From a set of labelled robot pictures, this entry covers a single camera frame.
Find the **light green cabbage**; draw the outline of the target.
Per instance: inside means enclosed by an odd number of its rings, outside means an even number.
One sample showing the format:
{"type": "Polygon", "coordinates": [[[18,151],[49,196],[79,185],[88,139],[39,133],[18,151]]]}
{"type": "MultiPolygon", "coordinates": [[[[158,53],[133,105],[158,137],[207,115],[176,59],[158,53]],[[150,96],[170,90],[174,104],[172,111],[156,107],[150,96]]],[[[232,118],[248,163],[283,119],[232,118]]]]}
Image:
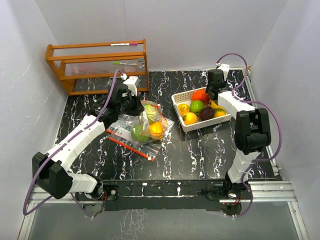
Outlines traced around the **light green cabbage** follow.
{"type": "Polygon", "coordinates": [[[158,121],[158,110],[151,104],[144,105],[144,111],[146,113],[149,124],[153,124],[158,121]]]}

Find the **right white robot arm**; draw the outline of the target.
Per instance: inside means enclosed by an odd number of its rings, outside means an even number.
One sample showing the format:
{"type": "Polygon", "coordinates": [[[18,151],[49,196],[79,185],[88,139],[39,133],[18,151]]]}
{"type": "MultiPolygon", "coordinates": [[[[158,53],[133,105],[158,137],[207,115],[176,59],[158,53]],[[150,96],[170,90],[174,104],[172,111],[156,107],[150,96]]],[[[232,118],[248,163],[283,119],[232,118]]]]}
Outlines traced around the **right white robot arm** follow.
{"type": "Polygon", "coordinates": [[[223,185],[223,194],[233,199],[246,190],[248,171],[260,155],[262,149],[271,143],[270,119],[268,110],[257,108],[236,97],[229,90],[225,75],[227,71],[208,71],[205,92],[217,105],[224,108],[235,119],[234,142],[236,153],[223,185]]]}

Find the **yellow bell pepper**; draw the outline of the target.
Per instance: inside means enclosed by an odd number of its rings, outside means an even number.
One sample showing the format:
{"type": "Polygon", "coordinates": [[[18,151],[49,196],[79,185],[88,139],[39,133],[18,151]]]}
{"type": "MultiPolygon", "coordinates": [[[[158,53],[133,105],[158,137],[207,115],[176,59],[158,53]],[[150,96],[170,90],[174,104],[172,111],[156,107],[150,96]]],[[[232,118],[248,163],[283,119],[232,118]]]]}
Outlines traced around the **yellow bell pepper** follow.
{"type": "Polygon", "coordinates": [[[163,126],[159,121],[149,125],[149,134],[153,140],[161,140],[164,135],[163,126]]]}

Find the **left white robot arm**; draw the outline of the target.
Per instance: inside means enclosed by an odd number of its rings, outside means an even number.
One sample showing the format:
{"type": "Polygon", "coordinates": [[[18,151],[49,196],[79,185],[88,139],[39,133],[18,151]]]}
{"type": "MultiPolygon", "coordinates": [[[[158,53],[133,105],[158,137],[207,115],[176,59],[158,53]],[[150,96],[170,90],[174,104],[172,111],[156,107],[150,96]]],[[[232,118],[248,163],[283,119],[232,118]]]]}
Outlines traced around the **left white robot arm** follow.
{"type": "Polygon", "coordinates": [[[76,174],[69,170],[80,153],[115,123],[120,115],[139,116],[144,111],[136,84],[131,79],[120,81],[109,89],[84,116],[80,124],[46,153],[32,158],[35,184],[61,199],[68,193],[85,193],[97,200],[103,195],[102,181],[92,174],[76,174]]]}

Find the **dark green cabbage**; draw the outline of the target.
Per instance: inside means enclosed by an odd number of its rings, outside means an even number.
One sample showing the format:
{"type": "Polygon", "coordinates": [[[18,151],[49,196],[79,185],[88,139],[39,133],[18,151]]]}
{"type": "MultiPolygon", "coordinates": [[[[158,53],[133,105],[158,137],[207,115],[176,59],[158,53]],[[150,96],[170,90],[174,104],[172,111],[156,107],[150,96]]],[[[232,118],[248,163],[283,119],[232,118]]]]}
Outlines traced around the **dark green cabbage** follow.
{"type": "Polygon", "coordinates": [[[130,130],[130,134],[131,137],[138,143],[145,143],[150,139],[150,137],[146,133],[143,133],[140,124],[133,126],[130,130]]]}

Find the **clear red zip bag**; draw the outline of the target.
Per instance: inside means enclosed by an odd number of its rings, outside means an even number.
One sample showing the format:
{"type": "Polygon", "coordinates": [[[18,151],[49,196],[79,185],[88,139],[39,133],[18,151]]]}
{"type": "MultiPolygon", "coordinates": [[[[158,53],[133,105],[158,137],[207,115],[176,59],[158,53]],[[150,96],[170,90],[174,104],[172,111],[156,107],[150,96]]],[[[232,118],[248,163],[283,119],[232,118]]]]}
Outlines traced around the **clear red zip bag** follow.
{"type": "Polygon", "coordinates": [[[129,141],[135,147],[165,139],[175,123],[164,116],[160,104],[148,100],[141,101],[141,104],[143,111],[138,116],[124,116],[129,141]]]}

